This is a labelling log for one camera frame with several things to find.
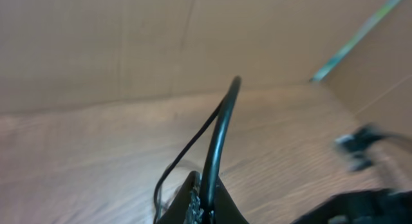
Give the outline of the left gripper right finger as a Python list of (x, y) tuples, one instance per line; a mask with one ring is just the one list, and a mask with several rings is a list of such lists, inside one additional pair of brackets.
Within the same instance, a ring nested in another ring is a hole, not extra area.
[(215, 224), (248, 224), (220, 178), (216, 182), (214, 216)]

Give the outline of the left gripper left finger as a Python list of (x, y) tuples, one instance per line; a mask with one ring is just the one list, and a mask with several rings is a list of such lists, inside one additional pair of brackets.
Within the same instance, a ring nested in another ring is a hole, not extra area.
[(154, 223), (201, 223), (200, 199), (198, 197), (199, 186), (200, 174), (196, 171), (191, 171), (165, 211), (162, 210), (164, 206), (160, 204), (158, 196), (160, 191), (156, 188), (154, 195)]

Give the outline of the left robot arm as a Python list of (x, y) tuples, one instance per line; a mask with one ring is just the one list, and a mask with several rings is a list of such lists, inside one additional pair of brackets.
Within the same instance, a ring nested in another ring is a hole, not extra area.
[[(198, 197), (200, 174), (189, 173), (170, 207), (154, 223), (246, 223), (221, 180), (216, 183), (212, 219), (203, 216)], [(411, 192), (389, 189), (347, 192), (332, 196), (293, 224), (317, 223), (411, 223)]]

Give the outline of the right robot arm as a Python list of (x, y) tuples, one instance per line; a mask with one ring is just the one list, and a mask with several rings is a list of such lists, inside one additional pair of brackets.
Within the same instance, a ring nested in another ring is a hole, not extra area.
[(391, 131), (380, 130), (369, 123), (354, 132), (337, 137), (333, 148), (342, 157), (350, 173), (374, 168), (377, 178), (386, 187), (399, 190), (400, 185), (388, 164), (373, 150), (379, 142), (391, 142), (399, 149), (411, 153), (411, 137)]

